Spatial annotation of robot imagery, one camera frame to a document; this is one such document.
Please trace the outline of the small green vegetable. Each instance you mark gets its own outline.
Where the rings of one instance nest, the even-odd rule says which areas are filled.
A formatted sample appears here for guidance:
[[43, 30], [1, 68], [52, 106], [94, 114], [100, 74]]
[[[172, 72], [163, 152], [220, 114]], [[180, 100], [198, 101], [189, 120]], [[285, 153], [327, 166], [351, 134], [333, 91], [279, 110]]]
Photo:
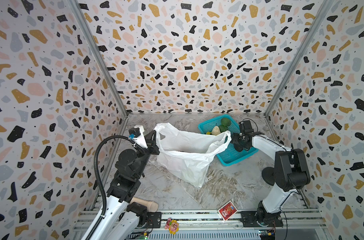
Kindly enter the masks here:
[[224, 125], [220, 125], [219, 126], [219, 129], [220, 129], [221, 133], [223, 133], [223, 132], [226, 132], [229, 129], [229, 127], [228, 126], [224, 126]]

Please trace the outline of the dark green avocado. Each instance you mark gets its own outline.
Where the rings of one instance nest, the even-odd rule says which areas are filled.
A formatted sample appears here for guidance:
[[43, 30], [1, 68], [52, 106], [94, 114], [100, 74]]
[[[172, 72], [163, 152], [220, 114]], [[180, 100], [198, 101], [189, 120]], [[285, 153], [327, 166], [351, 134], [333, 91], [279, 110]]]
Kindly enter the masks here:
[[225, 127], [229, 127], [232, 124], [232, 121], [229, 118], [221, 118], [221, 125]]

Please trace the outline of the cream cauliflower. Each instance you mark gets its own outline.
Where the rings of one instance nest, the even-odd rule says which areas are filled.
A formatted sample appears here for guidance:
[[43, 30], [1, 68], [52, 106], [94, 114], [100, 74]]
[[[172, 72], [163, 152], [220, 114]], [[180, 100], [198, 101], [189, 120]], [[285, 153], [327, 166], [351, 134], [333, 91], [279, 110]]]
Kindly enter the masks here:
[[217, 136], [217, 135], [219, 135], [219, 134], [221, 134], [222, 132], [221, 132], [221, 129], [218, 127], [218, 126], [215, 126], [213, 129], [212, 129], [212, 131], [211, 131], [211, 135], [213, 135], [213, 136]]

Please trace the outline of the white plastic bag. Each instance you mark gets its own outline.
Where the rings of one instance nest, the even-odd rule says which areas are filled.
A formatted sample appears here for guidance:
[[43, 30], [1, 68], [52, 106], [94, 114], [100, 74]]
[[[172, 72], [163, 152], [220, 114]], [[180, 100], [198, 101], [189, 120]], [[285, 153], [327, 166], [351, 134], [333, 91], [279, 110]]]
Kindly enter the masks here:
[[217, 136], [180, 131], [169, 123], [157, 124], [157, 163], [179, 179], [201, 188], [214, 157], [224, 152], [232, 138], [230, 131]]

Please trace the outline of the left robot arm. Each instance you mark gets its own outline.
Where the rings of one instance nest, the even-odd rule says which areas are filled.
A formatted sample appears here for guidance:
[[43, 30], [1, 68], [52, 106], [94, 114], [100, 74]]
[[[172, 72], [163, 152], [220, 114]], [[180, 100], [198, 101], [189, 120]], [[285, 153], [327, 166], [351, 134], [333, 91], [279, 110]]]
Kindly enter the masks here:
[[[129, 136], [107, 137], [97, 146], [94, 154], [96, 183], [102, 195], [102, 207], [92, 221], [84, 240], [146, 240], [153, 229], [160, 227], [161, 213], [150, 210], [147, 203], [140, 203], [134, 196], [141, 185], [145, 167], [152, 155], [159, 155], [157, 132], [144, 134], [142, 126], [129, 130]], [[128, 141], [132, 148], [122, 151], [115, 163], [116, 173], [105, 190], [99, 171], [99, 153], [110, 140]]]

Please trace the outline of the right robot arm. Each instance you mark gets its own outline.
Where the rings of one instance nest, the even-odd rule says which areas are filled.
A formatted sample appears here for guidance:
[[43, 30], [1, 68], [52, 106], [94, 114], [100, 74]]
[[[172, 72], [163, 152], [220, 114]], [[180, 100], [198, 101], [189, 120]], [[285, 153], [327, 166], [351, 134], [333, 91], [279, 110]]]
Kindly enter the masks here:
[[269, 227], [279, 222], [281, 207], [293, 193], [310, 183], [306, 156], [301, 149], [291, 149], [269, 139], [264, 133], [255, 131], [250, 119], [239, 122], [240, 132], [232, 134], [232, 143], [237, 151], [260, 150], [274, 160], [273, 167], [266, 167], [262, 177], [273, 186], [262, 200], [251, 223]]

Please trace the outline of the teal plastic basket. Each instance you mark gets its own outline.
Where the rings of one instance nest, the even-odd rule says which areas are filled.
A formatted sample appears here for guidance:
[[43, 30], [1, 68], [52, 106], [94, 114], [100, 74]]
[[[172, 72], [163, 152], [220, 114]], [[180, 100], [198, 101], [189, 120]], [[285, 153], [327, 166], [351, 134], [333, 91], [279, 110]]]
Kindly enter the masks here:
[[[223, 118], [227, 118], [230, 120], [231, 124], [228, 127], [228, 130], [231, 132], [231, 134], [240, 133], [240, 127], [239, 127], [238, 122], [236, 122], [230, 115], [222, 115], [222, 116], [215, 117], [213, 119], [204, 121], [198, 125], [198, 129], [202, 134], [206, 134], [207, 132], [212, 132], [212, 129], [215, 126], [219, 127], [222, 124], [221, 120]], [[228, 166], [237, 164], [237, 163], [253, 156], [257, 152], [258, 152], [258, 149], [255, 149], [255, 148], [251, 148], [248, 151], [242, 150], [241, 152], [238, 152], [235, 149], [234, 144], [230, 143], [225, 151], [217, 154], [217, 157], [224, 166], [228, 167]]]

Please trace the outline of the beige wooden pestle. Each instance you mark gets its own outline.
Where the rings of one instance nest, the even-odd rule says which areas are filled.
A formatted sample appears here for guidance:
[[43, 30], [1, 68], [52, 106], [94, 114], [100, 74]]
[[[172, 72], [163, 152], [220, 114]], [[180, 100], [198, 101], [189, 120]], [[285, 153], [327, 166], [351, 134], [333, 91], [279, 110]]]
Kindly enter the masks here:
[[143, 206], [147, 207], [148, 212], [152, 212], [152, 213], [157, 212], [158, 208], [159, 208], [159, 205], [153, 201], [146, 201], [146, 200], [142, 200], [142, 199], [135, 198], [135, 197], [132, 198], [130, 203], [131, 204], [138, 203], [140, 205], [143, 205]]

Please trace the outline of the red card pack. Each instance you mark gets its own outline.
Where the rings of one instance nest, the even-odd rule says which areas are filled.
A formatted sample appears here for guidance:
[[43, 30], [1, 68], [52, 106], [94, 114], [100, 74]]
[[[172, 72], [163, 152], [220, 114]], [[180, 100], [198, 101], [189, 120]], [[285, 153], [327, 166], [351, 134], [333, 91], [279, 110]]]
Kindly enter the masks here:
[[238, 212], [238, 209], [233, 204], [232, 201], [228, 201], [224, 206], [222, 206], [218, 210], [218, 214], [221, 217], [222, 221], [226, 222], [229, 220], [233, 215]]

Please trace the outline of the pink yellow flower toy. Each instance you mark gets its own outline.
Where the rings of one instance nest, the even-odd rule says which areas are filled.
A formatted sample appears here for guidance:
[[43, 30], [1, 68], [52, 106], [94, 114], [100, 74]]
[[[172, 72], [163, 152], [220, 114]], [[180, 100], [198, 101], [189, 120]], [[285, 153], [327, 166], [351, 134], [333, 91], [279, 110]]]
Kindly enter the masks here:
[[179, 223], [175, 219], [168, 218], [165, 230], [168, 230], [170, 234], [175, 235], [179, 231]]

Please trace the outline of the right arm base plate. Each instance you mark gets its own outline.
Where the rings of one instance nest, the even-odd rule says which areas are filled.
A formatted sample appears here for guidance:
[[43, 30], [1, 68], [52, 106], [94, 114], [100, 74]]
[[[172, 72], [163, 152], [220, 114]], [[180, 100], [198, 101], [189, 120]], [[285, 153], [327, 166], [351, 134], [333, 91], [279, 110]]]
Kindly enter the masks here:
[[270, 214], [258, 211], [242, 211], [241, 222], [244, 228], [283, 227], [280, 212]]

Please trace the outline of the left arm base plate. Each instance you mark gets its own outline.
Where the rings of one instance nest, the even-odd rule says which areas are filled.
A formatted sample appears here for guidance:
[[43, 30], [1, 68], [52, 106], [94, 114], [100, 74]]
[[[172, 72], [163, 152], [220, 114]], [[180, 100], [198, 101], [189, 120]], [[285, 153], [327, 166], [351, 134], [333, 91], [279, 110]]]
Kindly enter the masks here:
[[161, 227], [161, 212], [146, 212], [138, 215], [139, 223], [137, 228], [159, 229]]

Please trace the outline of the aluminium rail frame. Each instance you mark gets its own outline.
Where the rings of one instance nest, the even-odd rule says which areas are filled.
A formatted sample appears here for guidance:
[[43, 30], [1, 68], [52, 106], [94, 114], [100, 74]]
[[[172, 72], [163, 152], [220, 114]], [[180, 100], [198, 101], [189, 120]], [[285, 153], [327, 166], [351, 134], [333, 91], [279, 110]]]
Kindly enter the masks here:
[[[274, 230], [277, 240], [331, 240], [317, 209], [285, 209], [280, 217], [283, 227], [244, 228], [241, 212], [226, 222], [215, 210], [162, 210], [161, 227], [149, 229], [150, 240], [258, 240], [262, 233]], [[165, 230], [168, 218], [177, 220], [179, 231], [172, 235]]]

